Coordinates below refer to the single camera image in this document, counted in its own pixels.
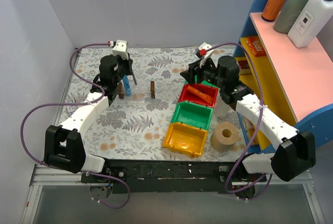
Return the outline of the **blue toothpaste tube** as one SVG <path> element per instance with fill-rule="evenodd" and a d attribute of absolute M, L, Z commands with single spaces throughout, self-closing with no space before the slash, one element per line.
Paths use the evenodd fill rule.
<path fill-rule="evenodd" d="M 132 94 L 132 92 L 131 92 L 129 79 L 126 75 L 123 77 L 123 86 L 124 86 L 124 90 L 125 90 L 126 95 L 130 96 Z"/>

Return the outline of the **clear glass tray brown handles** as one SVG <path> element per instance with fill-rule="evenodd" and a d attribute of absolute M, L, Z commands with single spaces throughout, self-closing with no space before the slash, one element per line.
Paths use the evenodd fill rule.
<path fill-rule="evenodd" d="M 130 96 L 126 95 L 123 81 L 121 81 L 118 85 L 118 98 L 135 102 L 153 100 L 156 98 L 156 87 L 154 81 L 139 81 L 137 82 L 137 85 L 135 85 L 133 81 L 129 81 L 129 83 L 132 94 Z"/>

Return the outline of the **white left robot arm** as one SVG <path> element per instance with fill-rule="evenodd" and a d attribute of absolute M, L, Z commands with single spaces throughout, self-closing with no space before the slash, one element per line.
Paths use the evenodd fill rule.
<path fill-rule="evenodd" d="M 118 84 L 124 76 L 133 75 L 133 60 L 120 55 L 101 58 L 99 73 L 87 95 L 87 105 L 79 107 L 59 126 L 51 125 L 45 133 L 44 162 L 54 168 L 74 174 L 93 172 L 99 182 L 111 175 L 105 159 L 85 151 L 83 137 L 97 117 L 107 109 L 118 94 Z"/>

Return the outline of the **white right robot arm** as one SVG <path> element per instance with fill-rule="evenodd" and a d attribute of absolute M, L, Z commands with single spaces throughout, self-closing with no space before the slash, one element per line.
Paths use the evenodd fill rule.
<path fill-rule="evenodd" d="M 237 160 L 236 177 L 247 181 L 254 174 L 275 174 L 290 181 L 316 164 L 315 137 L 306 130 L 299 131 L 285 123 L 262 102 L 239 78 L 239 65 L 231 56 L 222 56 L 214 64 L 208 58 L 204 65 L 195 61 L 180 75 L 187 83 L 207 81 L 220 90 L 222 100 L 247 118 L 270 141 L 271 154 L 249 154 Z"/>

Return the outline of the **orange toothpaste tube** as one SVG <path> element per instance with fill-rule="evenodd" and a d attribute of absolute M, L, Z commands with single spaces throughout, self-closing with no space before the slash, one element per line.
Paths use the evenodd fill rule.
<path fill-rule="evenodd" d="M 187 91 L 195 96 L 197 96 L 198 98 L 204 100 L 207 103 L 211 103 L 213 101 L 213 98 L 199 90 L 197 90 L 196 88 L 192 87 L 192 86 L 188 86 L 187 87 Z"/>

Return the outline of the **red white small box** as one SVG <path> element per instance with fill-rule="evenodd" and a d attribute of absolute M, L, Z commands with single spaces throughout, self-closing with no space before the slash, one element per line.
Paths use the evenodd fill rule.
<path fill-rule="evenodd" d="M 239 65 L 239 75 L 251 74 L 247 60 L 237 60 L 237 64 Z"/>

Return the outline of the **green plastic bin far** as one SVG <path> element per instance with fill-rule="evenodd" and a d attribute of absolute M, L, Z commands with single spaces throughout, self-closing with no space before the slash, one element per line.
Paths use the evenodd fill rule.
<path fill-rule="evenodd" d="M 202 84 L 202 85 L 207 85 L 207 86 L 211 86 L 211 87 L 215 87 L 215 88 L 216 88 L 216 86 L 214 86 L 213 84 L 211 84 L 211 83 L 209 83 L 209 82 L 207 82 L 207 81 L 203 81 L 201 84 Z"/>

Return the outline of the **green plastic bin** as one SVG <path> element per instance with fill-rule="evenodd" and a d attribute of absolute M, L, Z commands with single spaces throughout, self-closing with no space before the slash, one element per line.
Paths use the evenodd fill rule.
<path fill-rule="evenodd" d="M 171 123 L 183 123 L 209 130 L 213 109 L 196 103 L 183 101 L 177 104 Z"/>
<path fill-rule="evenodd" d="M 209 82 L 207 82 L 207 81 L 203 81 L 201 84 L 202 84 L 202 85 L 207 85 L 207 86 L 211 86 L 211 87 L 215 87 L 215 88 L 216 88 L 216 86 L 214 86 L 213 84 L 211 84 L 211 83 L 209 83 Z"/>

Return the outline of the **clear plastic cup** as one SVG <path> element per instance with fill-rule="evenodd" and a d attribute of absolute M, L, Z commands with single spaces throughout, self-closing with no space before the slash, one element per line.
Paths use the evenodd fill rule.
<path fill-rule="evenodd" d="M 220 95 L 216 98 L 216 103 L 214 107 L 214 114 L 217 117 L 224 118 L 229 112 L 229 105 L 227 105 L 221 98 Z"/>

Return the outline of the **green plastic bin near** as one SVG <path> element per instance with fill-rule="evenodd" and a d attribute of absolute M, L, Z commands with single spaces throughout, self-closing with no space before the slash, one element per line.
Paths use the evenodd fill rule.
<path fill-rule="evenodd" d="M 183 123 L 209 130 L 213 109 L 196 103 L 183 101 L 177 104 L 171 123 Z"/>

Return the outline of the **blue shelf unit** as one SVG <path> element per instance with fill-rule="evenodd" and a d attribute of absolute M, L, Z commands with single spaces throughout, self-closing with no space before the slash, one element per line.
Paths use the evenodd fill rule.
<path fill-rule="evenodd" d="M 316 147 L 332 141 L 332 61 L 317 38 L 308 47 L 297 48 L 286 34 L 273 29 L 261 13 L 267 0 L 254 0 L 239 43 L 246 46 L 248 36 L 258 36 L 265 56 L 251 56 L 253 73 L 241 80 L 289 125 L 315 136 Z"/>

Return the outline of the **yellow plastic bin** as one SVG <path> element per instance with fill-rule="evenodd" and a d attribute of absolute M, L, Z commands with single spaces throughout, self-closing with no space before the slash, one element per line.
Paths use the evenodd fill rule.
<path fill-rule="evenodd" d="M 202 156 L 208 131 L 182 122 L 169 125 L 163 148 L 186 154 L 192 158 Z"/>

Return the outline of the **grey pump bottle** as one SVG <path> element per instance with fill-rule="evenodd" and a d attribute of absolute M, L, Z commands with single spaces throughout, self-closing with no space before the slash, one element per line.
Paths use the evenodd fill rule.
<path fill-rule="evenodd" d="M 273 29 L 276 32 L 287 34 L 308 1 L 309 0 L 287 0 L 275 20 Z"/>

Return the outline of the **white square bottle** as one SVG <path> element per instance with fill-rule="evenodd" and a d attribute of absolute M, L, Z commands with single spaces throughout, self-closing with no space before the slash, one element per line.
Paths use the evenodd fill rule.
<path fill-rule="evenodd" d="M 332 17 L 332 0 L 309 0 L 288 32 L 297 48 L 307 47 Z"/>

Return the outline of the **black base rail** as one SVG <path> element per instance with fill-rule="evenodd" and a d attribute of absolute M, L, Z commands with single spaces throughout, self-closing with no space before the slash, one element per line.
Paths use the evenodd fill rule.
<path fill-rule="evenodd" d="M 234 162 L 107 159 L 101 173 L 126 182 L 132 193 L 225 193 L 225 180 L 234 164 Z"/>

